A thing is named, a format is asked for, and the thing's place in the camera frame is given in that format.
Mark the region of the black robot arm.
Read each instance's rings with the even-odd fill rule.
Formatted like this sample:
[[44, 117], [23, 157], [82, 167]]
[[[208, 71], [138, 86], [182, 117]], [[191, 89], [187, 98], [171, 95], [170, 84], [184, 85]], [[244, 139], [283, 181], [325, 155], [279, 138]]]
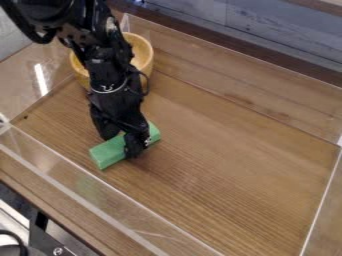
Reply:
[[150, 144], [140, 111], [146, 74], [131, 64], [132, 46], [106, 0], [0, 0], [0, 8], [37, 44], [57, 40], [88, 71], [90, 114], [106, 140], [123, 134], [123, 152], [138, 156]]

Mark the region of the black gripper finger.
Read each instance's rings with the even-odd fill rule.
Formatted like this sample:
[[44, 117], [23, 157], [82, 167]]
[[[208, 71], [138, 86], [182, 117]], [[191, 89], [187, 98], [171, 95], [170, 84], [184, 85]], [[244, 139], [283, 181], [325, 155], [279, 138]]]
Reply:
[[150, 131], [127, 132], [124, 134], [124, 154], [127, 158], [136, 158], [151, 143]]
[[95, 105], [90, 105], [90, 115], [102, 139], [110, 140], [114, 138], [122, 131], [115, 116], [108, 111], [100, 110]]

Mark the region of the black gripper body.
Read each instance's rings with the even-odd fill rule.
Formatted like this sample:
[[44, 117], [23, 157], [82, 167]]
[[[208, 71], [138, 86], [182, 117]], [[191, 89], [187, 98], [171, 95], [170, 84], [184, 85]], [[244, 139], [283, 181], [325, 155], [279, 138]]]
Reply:
[[131, 64], [122, 65], [108, 49], [87, 54], [86, 68], [90, 72], [90, 105], [115, 116], [116, 124], [126, 133], [148, 130], [140, 111], [146, 93], [138, 68]]

